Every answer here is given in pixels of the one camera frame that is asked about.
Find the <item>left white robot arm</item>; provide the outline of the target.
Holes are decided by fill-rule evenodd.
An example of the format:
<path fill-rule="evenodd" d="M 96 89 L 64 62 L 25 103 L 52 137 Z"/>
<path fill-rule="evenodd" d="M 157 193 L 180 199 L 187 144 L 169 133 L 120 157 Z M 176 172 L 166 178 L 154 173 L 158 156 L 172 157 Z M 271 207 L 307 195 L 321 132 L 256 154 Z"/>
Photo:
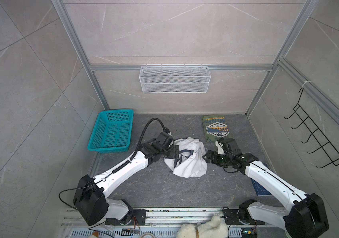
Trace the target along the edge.
<path fill-rule="evenodd" d="M 128 224 L 134 209 L 124 199 L 114 200 L 112 192 L 135 173 L 145 169 L 161 158 L 179 158 L 178 146 L 170 133 L 161 132 L 157 138 L 138 145 L 138 150 L 113 168 L 94 177 L 88 175 L 79 180 L 73 199 L 87 225 L 97 224 L 101 219 L 115 219 Z"/>

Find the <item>green tank top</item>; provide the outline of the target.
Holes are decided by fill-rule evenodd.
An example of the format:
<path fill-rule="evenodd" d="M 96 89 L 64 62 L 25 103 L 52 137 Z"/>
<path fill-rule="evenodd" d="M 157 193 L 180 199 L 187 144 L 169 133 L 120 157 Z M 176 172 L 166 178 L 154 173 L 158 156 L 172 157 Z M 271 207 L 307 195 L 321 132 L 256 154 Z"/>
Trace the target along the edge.
<path fill-rule="evenodd" d="M 221 137 L 233 138 L 224 115 L 203 116 L 202 123 L 207 142 L 215 142 Z"/>

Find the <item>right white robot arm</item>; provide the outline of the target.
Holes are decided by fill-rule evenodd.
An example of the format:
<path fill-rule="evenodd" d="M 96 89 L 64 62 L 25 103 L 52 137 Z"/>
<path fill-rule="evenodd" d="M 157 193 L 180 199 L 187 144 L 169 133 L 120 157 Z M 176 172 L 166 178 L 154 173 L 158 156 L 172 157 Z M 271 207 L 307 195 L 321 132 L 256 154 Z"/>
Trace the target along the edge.
<path fill-rule="evenodd" d="M 282 207 L 272 207 L 249 199 L 238 209 L 237 217 L 241 224 L 252 225 L 256 221 L 268 223 L 286 231 L 290 238 L 318 238 L 329 230 L 320 196 L 295 188 L 251 153 L 242 154 L 234 139 L 220 138 L 216 144 L 217 151 L 209 150 L 203 156 L 207 163 L 223 169 L 232 167 L 235 172 L 256 181 L 282 204 Z"/>

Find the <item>white tank top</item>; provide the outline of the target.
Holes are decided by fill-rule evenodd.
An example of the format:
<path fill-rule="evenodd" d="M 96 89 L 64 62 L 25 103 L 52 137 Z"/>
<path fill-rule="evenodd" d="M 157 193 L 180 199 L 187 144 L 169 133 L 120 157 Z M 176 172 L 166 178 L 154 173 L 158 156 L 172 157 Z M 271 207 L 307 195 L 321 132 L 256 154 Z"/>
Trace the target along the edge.
<path fill-rule="evenodd" d="M 207 173 L 207 162 L 202 158 L 206 154 L 203 142 L 195 138 L 178 139 L 175 146 L 179 146 L 179 159 L 164 158 L 165 164 L 176 176 L 202 177 Z"/>

